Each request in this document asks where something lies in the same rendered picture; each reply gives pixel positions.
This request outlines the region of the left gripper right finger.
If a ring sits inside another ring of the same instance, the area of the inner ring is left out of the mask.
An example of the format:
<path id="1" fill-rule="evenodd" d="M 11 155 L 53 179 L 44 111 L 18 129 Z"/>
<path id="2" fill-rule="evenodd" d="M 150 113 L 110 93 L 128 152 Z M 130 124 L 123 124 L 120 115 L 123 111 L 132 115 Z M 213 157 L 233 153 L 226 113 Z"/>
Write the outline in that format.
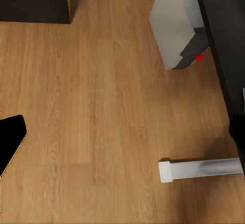
<path id="1" fill-rule="evenodd" d="M 229 133 L 245 155 L 245 117 L 234 114 L 232 116 Z"/>

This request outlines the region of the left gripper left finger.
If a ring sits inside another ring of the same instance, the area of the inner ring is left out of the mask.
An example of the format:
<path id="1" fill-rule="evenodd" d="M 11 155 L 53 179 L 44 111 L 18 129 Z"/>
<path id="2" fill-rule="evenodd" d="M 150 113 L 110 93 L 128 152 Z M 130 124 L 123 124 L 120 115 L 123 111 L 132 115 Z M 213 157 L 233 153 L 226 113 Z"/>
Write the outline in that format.
<path id="1" fill-rule="evenodd" d="M 26 134 L 27 128 L 22 115 L 0 120 L 0 176 Z"/>

